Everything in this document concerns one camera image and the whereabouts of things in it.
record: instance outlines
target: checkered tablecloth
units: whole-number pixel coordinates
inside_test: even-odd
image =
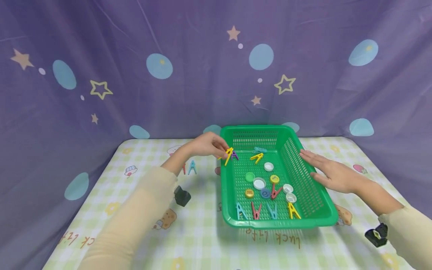
[[[304,148],[337,160],[381,184],[407,202],[351,140],[301,138]],[[151,166],[161,165],[188,140],[129,140],[112,160],[54,250],[45,270],[76,269],[105,222],[128,198]],[[188,174],[191,161],[197,174]],[[144,239],[134,269],[410,269],[387,244],[375,248],[364,237],[378,225],[375,214],[355,195],[329,191],[340,211],[338,224],[309,230],[235,229],[225,224],[220,203],[220,163],[194,157],[180,173],[192,199],[186,207],[172,203]]]

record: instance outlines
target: pink clothespin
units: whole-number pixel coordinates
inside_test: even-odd
[[[258,208],[258,211],[255,211],[255,207],[254,207],[254,202],[251,202],[252,204],[252,213],[254,215],[254,219],[260,219],[260,212],[261,212],[261,205],[260,204],[260,208]]]
[[[279,190],[274,190],[274,183],[273,183],[273,187],[271,189],[271,199],[274,200],[276,198],[276,196],[279,194],[279,192],[282,190],[283,187],[280,187]]]

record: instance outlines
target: cartoon bear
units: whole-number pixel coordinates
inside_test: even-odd
[[[163,217],[156,222],[156,224],[153,226],[153,229],[160,230],[162,229],[168,229],[171,224],[177,219],[177,214],[172,210],[168,209],[166,210]]]
[[[335,206],[337,209],[337,214],[339,215],[339,220],[337,221],[336,225],[351,226],[351,221],[353,219],[353,215],[351,214],[351,212],[337,204],[335,204]]]
[[[181,145],[176,145],[171,147],[170,149],[168,149],[166,152],[172,156],[172,154],[174,154],[179,148],[181,147]]]

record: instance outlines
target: beige sleeve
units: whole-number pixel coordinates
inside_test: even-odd
[[[162,218],[176,187],[173,173],[161,167],[151,168],[105,224],[78,269],[130,269],[144,235]]]
[[[432,269],[432,220],[410,206],[378,220],[387,225],[387,239],[399,256],[417,270]]]

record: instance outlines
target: yellow bottle cap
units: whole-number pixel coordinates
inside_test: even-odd
[[[254,197],[254,191],[251,190],[250,188],[248,188],[248,189],[245,191],[245,195],[246,195],[246,198],[251,199],[251,198]]]
[[[272,182],[273,184],[279,183],[279,176],[277,175],[270,176],[270,182]]]

